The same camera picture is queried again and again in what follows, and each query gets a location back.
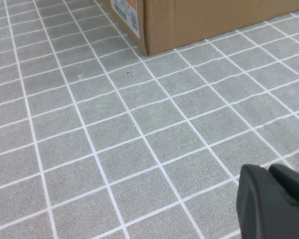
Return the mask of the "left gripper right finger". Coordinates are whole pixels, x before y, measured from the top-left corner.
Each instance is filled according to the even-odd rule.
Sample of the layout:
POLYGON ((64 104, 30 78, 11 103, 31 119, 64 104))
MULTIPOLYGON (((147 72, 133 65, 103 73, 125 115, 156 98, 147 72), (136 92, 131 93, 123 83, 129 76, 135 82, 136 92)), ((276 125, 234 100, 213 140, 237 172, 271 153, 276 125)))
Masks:
POLYGON ((299 203, 299 173, 282 164, 272 164, 269 172, 286 190, 286 192, 299 203))

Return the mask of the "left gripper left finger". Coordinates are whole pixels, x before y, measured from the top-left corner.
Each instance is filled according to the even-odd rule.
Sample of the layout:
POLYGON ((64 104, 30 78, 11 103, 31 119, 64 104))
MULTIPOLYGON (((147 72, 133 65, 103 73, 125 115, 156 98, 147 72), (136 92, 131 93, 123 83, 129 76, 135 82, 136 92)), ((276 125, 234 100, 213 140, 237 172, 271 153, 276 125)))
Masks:
POLYGON ((299 239, 299 203, 269 169, 241 167, 236 211, 244 239, 299 239))

